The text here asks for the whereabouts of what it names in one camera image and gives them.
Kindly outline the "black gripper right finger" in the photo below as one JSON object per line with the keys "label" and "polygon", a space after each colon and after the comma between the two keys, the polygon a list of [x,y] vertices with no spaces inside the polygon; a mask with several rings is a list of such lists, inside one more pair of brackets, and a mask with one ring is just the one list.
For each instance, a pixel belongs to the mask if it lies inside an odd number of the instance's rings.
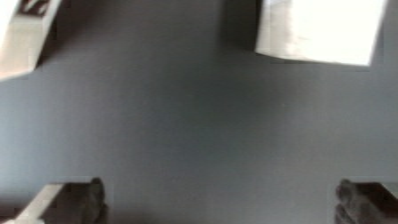
{"label": "black gripper right finger", "polygon": [[398,183],[341,180],[334,224],[398,224]]}

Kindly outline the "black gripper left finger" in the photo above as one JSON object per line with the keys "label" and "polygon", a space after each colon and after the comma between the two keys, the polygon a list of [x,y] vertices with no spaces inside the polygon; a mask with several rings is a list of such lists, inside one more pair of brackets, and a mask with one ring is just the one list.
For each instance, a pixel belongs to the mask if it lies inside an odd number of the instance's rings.
{"label": "black gripper left finger", "polygon": [[13,224],[107,224],[109,206],[100,178],[87,182],[50,183]]}

